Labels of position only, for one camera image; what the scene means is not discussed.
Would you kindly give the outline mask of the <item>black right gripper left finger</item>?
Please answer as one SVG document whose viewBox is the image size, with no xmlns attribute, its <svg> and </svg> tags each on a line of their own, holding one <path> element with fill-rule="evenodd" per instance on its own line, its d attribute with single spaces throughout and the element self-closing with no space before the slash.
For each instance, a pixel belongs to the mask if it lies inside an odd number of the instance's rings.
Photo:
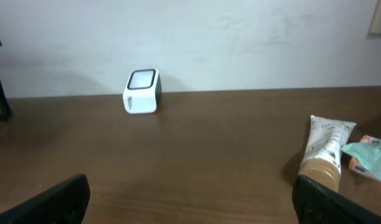
<svg viewBox="0 0 381 224">
<path fill-rule="evenodd" d="M 85 174 L 77 174 L 0 213 L 1 224 L 81 223 L 90 199 Z"/>
</svg>

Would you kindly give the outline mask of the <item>teal wet wipes pack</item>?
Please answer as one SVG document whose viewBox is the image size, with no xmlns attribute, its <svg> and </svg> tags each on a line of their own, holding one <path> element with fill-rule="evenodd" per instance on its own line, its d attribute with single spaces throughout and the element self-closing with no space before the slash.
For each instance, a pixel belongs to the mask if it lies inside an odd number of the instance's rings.
<svg viewBox="0 0 381 224">
<path fill-rule="evenodd" d="M 351 156 L 350 170 L 381 182 L 381 143 L 350 143 L 342 151 Z"/>
</svg>

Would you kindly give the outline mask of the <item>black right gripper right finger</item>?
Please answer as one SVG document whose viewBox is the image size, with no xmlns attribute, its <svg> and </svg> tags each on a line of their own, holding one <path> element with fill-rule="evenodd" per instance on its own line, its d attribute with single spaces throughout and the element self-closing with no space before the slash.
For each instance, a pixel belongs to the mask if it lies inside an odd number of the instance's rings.
<svg viewBox="0 0 381 224">
<path fill-rule="evenodd" d="M 381 224 L 381 217 L 325 187 L 298 175 L 292 203 L 299 224 Z"/>
</svg>

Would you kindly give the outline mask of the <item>white tube gold cap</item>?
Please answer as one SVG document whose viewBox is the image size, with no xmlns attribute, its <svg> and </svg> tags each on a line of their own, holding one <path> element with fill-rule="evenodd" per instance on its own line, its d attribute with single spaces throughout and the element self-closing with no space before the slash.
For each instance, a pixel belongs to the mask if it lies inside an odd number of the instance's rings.
<svg viewBox="0 0 381 224">
<path fill-rule="evenodd" d="M 298 174 L 337 192 L 341 180 L 341 149 L 356 124 L 315 115 L 310 120 L 311 128 Z"/>
</svg>

